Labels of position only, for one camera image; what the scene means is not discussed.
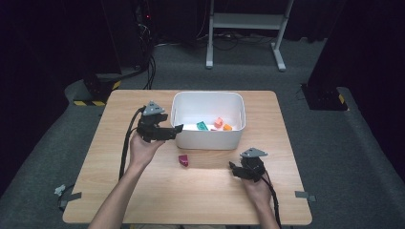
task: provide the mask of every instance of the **human hand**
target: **human hand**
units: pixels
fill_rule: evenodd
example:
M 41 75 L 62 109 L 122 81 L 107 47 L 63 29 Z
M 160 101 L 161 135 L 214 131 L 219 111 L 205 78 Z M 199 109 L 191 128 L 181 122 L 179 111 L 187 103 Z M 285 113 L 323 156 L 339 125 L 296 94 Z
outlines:
M 152 161 L 156 150 L 164 143 L 163 140 L 157 140 L 153 142 L 146 142 L 138 133 L 134 133 L 130 142 L 130 167 L 141 167 L 146 168 L 146 166 Z
M 262 178 L 269 182 L 266 176 L 262 176 Z M 270 204 L 271 193 L 268 189 L 267 184 L 262 179 L 254 182 L 252 179 L 242 178 L 242 183 L 244 184 L 247 195 L 249 196 L 255 207 L 259 207 L 260 204 Z
M 267 176 L 262 176 L 262 178 L 269 182 Z M 242 183 L 256 208 L 261 228 L 280 229 L 281 226 L 277 223 L 277 219 L 270 208 L 271 192 L 267 184 L 262 179 L 257 182 L 252 179 L 242 179 Z

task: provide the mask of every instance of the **orange object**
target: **orange object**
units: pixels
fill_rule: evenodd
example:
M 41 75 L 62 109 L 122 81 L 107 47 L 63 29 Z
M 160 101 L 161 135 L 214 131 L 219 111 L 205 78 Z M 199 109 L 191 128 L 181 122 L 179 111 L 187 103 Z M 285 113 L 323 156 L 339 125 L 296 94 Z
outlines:
M 232 127 L 229 126 L 228 124 L 224 125 L 224 131 L 232 131 Z
M 217 120 L 215 120 L 215 122 L 214 122 L 214 126 L 216 128 L 221 128 L 223 126 L 223 124 L 224 124 L 224 121 L 220 117 L 218 117 Z

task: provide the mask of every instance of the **red object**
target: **red object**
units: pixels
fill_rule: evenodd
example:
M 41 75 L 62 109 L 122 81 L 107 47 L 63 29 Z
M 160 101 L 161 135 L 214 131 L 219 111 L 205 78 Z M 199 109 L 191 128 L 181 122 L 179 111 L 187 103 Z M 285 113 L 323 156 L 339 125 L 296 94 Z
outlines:
M 215 120 L 215 122 L 214 122 L 214 126 L 216 128 L 221 128 L 223 126 L 223 124 L 224 124 L 224 121 L 220 117 L 218 117 L 217 120 Z
M 187 155 L 179 156 L 179 163 L 180 163 L 182 166 L 187 167 L 187 166 L 188 166 L 188 157 L 187 157 Z

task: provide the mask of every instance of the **black curtain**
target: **black curtain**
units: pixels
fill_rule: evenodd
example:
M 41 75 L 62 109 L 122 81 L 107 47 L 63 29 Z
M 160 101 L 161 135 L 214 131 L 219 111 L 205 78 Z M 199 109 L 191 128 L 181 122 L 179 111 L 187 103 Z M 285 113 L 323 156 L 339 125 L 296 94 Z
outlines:
M 405 2 L 348 0 L 348 5 L 358 2 L 367 11 L 359 25 L 364 28 L 362 33 L 353 36 L 364 39 L 353 49 L 358 58 L 346 66 L 341 85 L 351 90 L 381 149 L 405 180 L 405 119 L 401 112 L 405 100 Z
M 65 88 L 82 78 L 63 15 L 60 1 L 0 3 L 0 195 L 65 111 Z

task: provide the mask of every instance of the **yellow black hazard tape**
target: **yellow black hazard tape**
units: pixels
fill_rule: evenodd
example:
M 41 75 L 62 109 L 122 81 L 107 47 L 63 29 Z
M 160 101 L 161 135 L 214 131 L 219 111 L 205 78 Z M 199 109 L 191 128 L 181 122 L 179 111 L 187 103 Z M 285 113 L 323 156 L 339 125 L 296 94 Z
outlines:
M 74 100 L 74 104 L 76 106 L 105 106 L 107 104 L 106 101 L 100 100 Z
M 116 83 L 114 83 L 114 85 L 111 87 L 111 92 L 118 89 L 119 85 L 121 84 L 121 81 L 117 81 Z M 74 104 L 76 106 L 98 106 L 98 107 L 102 107 L 107 105 L 107 99 L 105 100 L 83 100 L 83 99 L 74 99 Z
M 117 82 L 113 85 L 113 89 L 112 89 L 112 90 L 118 89 L 119 85 L 121 85 L 121 81 L 117 81 Z

